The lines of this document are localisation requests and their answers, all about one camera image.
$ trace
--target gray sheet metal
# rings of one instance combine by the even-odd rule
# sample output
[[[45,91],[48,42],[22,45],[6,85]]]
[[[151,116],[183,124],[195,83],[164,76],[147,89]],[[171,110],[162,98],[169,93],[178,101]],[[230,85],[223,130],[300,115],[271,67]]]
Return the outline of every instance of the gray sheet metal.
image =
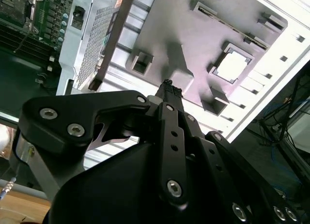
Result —
[[[152,67],[145,76],[129,69],[128,71],[159,86],[165,79],[163,75],[168,67],[168,46],[171,43],[182,44],[187,67],[195,76],[184,97],[201,105],[201,99],[211,99],[211,86],[229,96],[264,52],[254,50],[244,43],[244,38],[239,33],[218,21],[191,11],[197,2],[216,11],[217,17],[241,32],[252,33],[269,45],[274,43],[279,34],[271,33],[257,23],[264,12],[278,15],[256,0],[155,0],[134,46],[134,49],[154,56]],[[207,68],[221,55],[226,42],[233,43],[255,58],[233,85],[207,72]]]

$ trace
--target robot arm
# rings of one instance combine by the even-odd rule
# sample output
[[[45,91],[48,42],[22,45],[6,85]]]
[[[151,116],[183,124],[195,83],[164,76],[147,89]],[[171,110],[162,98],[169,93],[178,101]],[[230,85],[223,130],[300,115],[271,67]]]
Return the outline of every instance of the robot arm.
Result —
[[[217,132],[206,136],[165,81],[136,91],[24,104],[15,155],[51,200],[49,223],[301,223],[293,208]],[[139,143],[84,171],[86,151]]]

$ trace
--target motherboard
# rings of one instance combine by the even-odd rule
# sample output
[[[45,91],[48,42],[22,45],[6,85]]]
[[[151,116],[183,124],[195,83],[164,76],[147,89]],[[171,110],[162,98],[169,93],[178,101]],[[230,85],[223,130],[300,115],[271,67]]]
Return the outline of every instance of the motherboard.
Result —
[[[72,1],[0,0],[0,49],[44,67],[57,61]]]
[[[72,0],[1,0],[0,22],[60,51]]]

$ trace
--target wooden surface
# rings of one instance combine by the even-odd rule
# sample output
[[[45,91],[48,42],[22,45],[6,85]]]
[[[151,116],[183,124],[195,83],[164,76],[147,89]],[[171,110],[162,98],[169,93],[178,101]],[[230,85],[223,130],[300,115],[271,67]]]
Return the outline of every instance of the wooden surface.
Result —
[[[49,207],[46,200],[11,191],[0,201],[0,224],[42,223]]]

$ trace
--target green circuit board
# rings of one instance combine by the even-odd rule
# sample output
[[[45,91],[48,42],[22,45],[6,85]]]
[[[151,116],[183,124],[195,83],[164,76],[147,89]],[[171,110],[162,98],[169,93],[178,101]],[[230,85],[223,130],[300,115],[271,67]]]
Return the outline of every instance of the green circuit board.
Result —
[[[68,25],[73,0],[37,1],[29,36],[60,52]],[[29,22],[33,5],[30,0],[0,0],[0,22],[10,29],[29,32]]]

